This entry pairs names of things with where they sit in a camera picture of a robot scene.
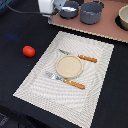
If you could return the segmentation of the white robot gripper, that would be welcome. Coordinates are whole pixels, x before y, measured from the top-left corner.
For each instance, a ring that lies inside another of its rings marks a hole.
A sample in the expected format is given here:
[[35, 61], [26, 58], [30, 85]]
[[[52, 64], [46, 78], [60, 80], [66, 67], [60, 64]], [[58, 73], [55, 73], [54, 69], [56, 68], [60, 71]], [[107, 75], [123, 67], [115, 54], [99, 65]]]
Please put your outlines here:
[[40, 13], [50, 16], [55, 10], [61, 10], [65, 2], [66, 0], [38, 0]]

